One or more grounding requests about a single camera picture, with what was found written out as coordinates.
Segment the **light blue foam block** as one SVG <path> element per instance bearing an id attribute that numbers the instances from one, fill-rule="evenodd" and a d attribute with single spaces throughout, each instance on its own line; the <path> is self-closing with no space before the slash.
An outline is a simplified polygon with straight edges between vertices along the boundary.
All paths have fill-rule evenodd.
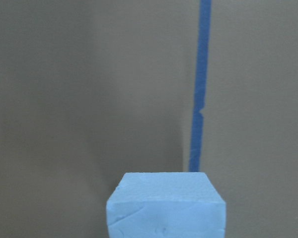
<path id="1" fill-rule="evenodd" d="M 202 172 L 125 173 L 106 222 L 111 238 L 223 238 L 226 203 Z"/>

